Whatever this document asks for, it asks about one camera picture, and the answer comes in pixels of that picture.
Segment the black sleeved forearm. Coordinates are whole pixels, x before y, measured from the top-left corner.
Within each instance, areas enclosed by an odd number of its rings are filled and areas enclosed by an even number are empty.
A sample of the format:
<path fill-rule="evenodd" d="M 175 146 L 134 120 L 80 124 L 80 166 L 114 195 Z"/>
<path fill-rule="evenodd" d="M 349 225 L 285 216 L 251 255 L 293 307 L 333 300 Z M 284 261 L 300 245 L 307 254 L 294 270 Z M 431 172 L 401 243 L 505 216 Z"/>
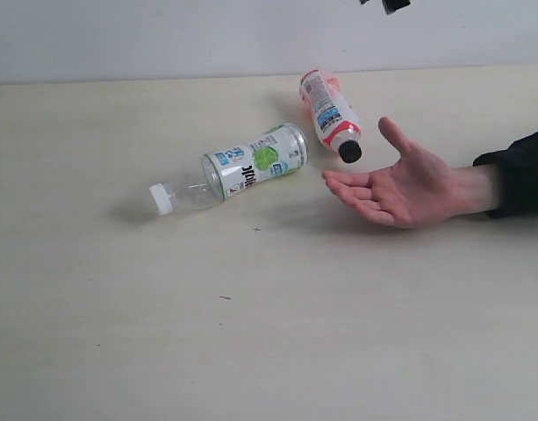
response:
<path fill-rule="evenodd" d="M 473 161 L 474 167 L 483 165 L 499 174 L 499 205 L 486 212 L 489 218 L 538 214 L 538 132 Z"/>

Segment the person's open bare hand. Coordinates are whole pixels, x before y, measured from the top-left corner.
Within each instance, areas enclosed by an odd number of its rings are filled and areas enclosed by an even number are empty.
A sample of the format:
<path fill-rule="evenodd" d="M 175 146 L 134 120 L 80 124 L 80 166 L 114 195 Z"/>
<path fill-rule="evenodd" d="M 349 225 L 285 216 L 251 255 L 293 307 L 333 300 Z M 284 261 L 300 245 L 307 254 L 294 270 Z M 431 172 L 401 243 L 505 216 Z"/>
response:
<path fill-rule="evenodd" d="M 492 165 L 452 168 L 405 135 L 389 118 L 378 122 L 398 161 L 368 173 L 327 170 L 326 186 L 364 219 L 395 228 L 420 228 L 500 205 L 500 177 Z"/>

